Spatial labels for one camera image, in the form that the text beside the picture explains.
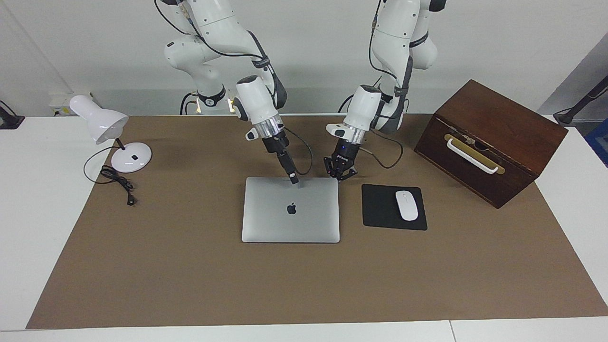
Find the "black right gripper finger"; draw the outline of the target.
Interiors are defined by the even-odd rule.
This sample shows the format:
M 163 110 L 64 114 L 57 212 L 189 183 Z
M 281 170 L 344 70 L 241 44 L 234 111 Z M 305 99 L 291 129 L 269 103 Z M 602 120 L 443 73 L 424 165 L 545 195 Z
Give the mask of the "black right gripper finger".
M 276 154 L 282 168 L 285 170 L 291 184 L 298 183 L 297 168 L 288 151 L 282 151 Z

